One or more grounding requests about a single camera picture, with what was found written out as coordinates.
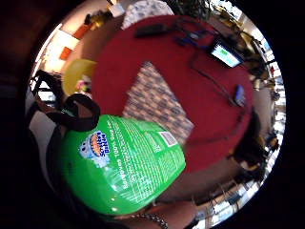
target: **floor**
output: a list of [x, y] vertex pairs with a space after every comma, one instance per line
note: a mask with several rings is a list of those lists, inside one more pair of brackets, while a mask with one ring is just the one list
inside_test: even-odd
[[[101, 28], [89, 31], [70, 54], [63, 71], [75, 58], [96, 60], [98, 54], [100, 54], [107, 42], [120, 30], [123, 19], [124, 15], [116, 17]], [[222, 28], [221, 24], [215, 19], [211, 20], [211, 23], [216, 25], [219, 30], [228, 30], [226, 27]], [[271, 130], [271, 105], [269, 89], [263, 89], [259, 92], [254, 91], [254, 106], [261, 120], [262, 136], [265, 136]], [[219, 183], [225, 183], [231, 180], [238, 174], [239, 170], [240, 166], [238, 164], [224, 158], [205, 171], [182, 174], [158, 200], [201, 199], [208, 196]]]

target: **chair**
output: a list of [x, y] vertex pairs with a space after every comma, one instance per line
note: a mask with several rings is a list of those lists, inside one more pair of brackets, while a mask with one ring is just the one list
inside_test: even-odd
[[66, 95], [76, 92], [76, 83], [83, 75], [92, 78], [96, 62], [89, 59], [74, 59], [63, 73], [62, 87]]

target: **red table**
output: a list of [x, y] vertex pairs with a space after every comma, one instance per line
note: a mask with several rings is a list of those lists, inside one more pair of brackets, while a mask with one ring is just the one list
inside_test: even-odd
[[[229, 134], [237, 123], [240, 108], [230, 105], [211, 81], [190, 68], [194, 48], [191, 45], [181, 47], [173, 41], [181, 33], [133, 37], [139, 26], [153, 23], [170, 26], [175, 19], [175, 15], [151, 17], [119, 31], [97, 59], [92, 78], [92, 98], [99, 104], [102, 114], [122, 115], [128, 99], [126, 91], [134, 83], [142, 63], [151, 61], [194, 124], [185, 149], [187, 167], [184, 172], [188, 173], [205, 169], [226, 156], [246, 131], [250, 114], [244, 116], [237, 133], [229, 139], [193, 144], [198, 140], [201, 142], [201, 139]], [[213, 30], [206, 23], [202, 25], [209, 31]], [[212, 35], [207, 35], [202, 44], [210, 45], [213, 40]], [[196, 66], [215, 78], [230, 94], [234, 94], [236, 84], [242, 85], [248, 107], [252, 107], [253, 87], [244, 68], [230, 69], [206, 51], [201, 52]]]

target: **cable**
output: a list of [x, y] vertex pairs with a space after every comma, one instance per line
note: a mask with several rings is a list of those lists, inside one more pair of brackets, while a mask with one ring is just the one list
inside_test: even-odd
[[224, 96], [229, 100], [229, 102], [232, 105], [235, 105], [234, 99], [230, 96], [230, 94], [228, 93], [228, 91], [222, 86], [220, 85], [213, 77], [211, 77], [209, 74], [207, 73], [203, 73], [202, 71], [200, 71], [198, 68], [195, 67], [194, 62], [196, 60], [196, 58], [198, 57], [199, 54], [199, 49], [196, 49], [196, 52], [194, 53], [194, 55], [191, 57], [191, 61], [190, 61], [190, 66], [191, 69], [193, 69], [194, 71], [196, 71], [197, 73], [199, 73], [200, 75], [208, 78], [212, 83], [214, 83], [214, 85], [220, 89], [220, 91], [224, 94]]
[[[197, 73], [199, 73], [200, 75], [206, 77], [207, 79], [209, 79], [223, 94], [223, 96], [229, 100], [230, 104], [236, 106], [236, 103], [234, 102], [234, 98], [228, 93], [228, 91], [221, 85], [219, 84], [212, 76], [210, 76], [207, 73], [204, 73], [202, 71], [200, 71], [196, 66], [195, 66], [195, 60], [197, 59], [198, 55], [199, 55], [200, 49], [195, 49], [194, 55], [191, 57], [190, 59], [190, 66], [191, 69], [193, 69], [194, 71], [196, 71]], [[236, 135], [237, 132], [239, 131], [240, 127], [241, 127], [241, 123], [243, 120], [243, 117], [246, 113], [248, 113], [249, 108], [247, 103], [244, 104], [244, 107], [240, 107], [240, 113], [238, 115], [237, 118], [237, 123], [235, 125], [235, 127], [227, 134], [227, 135], [222, 135], [222, 136], [217, 136], [217, 137], [211, 137], [211, 138], [204, 138], [204, 139], [198, 139], [198, 140], [194, 140], [192, 142], [187, 143], [188, 146], [193, 146], [195, 144], [202, 144], [202, 143], [213, 143], [219, 140], [228, 140], [231, 136]]]

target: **laptop screen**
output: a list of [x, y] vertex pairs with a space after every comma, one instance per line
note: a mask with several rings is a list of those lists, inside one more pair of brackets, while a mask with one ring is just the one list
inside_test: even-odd
[[241, 63], [241, 58], [221, 42], [214, 44], [211, 54], [231, 68]]

